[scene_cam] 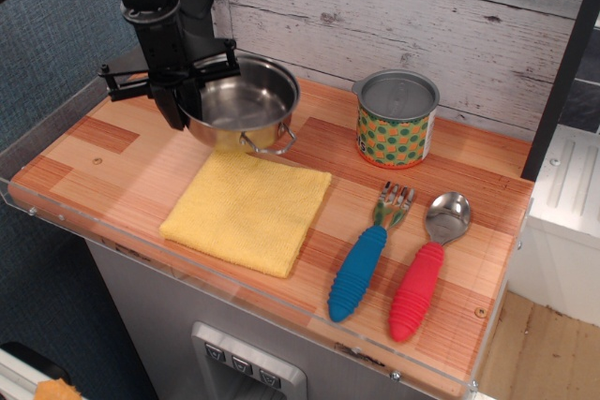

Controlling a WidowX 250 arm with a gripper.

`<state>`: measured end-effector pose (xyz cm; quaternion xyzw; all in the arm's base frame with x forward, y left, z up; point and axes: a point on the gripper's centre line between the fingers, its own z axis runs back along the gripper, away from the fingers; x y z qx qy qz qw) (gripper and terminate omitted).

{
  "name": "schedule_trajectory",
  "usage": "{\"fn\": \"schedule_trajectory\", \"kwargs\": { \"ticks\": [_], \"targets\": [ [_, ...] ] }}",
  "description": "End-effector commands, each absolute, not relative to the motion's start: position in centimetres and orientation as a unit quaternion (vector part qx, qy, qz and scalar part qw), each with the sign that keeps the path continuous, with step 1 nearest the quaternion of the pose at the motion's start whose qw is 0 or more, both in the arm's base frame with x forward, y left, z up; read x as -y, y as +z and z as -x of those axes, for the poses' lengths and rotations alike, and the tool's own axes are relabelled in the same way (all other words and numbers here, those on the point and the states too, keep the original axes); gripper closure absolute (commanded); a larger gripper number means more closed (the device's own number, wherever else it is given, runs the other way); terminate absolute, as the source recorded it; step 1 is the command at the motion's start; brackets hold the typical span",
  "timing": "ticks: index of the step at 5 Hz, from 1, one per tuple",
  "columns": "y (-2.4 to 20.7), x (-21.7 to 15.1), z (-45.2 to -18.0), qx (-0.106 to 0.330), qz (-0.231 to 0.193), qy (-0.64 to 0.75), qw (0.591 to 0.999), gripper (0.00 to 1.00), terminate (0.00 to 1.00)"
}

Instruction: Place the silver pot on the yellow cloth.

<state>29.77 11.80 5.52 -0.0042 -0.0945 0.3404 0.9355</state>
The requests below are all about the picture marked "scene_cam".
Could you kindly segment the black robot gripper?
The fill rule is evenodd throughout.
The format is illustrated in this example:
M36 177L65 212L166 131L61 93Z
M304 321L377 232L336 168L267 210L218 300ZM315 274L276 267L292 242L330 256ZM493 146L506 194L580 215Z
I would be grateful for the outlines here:
M202 120L202 96L196 81L206 83L240 74L235 41L191 34L183 21L187 14L178 4L151 11L121 7L121 12L135 29L141 54L132 63L115 60L101 67L99 76L107 83L110 98L153 97L168 125L183 130L186 123L173 91L179 88L182 110Z

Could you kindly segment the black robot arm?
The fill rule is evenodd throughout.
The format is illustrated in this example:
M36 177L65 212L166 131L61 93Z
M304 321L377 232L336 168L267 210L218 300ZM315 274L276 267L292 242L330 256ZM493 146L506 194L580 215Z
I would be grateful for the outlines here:
M166 122L182 130L201 118L201 89L210 81L240 73L232 38L213 31L214 0L121 0L140 51L99 71L112 100L154 99Z

